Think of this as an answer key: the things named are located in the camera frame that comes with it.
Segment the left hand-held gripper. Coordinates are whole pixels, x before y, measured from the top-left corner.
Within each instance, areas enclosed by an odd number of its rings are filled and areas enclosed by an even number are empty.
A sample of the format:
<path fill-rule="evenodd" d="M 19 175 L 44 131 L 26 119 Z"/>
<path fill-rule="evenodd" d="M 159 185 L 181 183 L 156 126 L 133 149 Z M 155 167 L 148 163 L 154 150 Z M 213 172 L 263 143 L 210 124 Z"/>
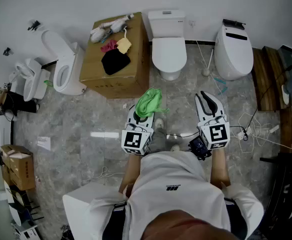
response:
<path fill-rule="evenodd" d="M 142 118 L 142 125 L 139 125 L 139 116 L 136 114 L 136 106 L 133 105 L 127 116 L 125 129 L 121 134 L 121 148 L 127 154 L 145 156 L 149 153 L 154 129 L 151 128 L 154 122 L 153 112 L 150 116 Z"/>

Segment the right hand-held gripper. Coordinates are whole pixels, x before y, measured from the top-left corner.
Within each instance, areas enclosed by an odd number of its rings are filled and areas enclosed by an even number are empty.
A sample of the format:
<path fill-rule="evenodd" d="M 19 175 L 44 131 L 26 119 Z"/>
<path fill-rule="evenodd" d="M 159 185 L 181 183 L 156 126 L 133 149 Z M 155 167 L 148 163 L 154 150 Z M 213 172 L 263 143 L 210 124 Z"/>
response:
<path fill-rule="evenodd" d="M 209 92 L 201 91 L 210 112 L 204 108 L 200 96 L 194 96 L 199 122 L 197 128 L 208 150 L 225 148 L 230 142 L 230 123 L 227 121 L 222 102 Z"/>

